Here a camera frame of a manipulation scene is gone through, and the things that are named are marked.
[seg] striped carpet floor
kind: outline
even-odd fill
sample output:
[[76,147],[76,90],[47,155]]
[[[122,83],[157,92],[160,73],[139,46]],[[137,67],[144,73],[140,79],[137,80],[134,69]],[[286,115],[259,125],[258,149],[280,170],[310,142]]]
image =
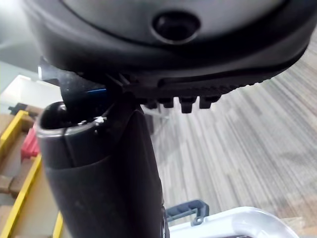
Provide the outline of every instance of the striped carpet floor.
[[175,102],[152,136],[166,207],[254,206],[317,223],[317,34],[286,72],[189,115]]

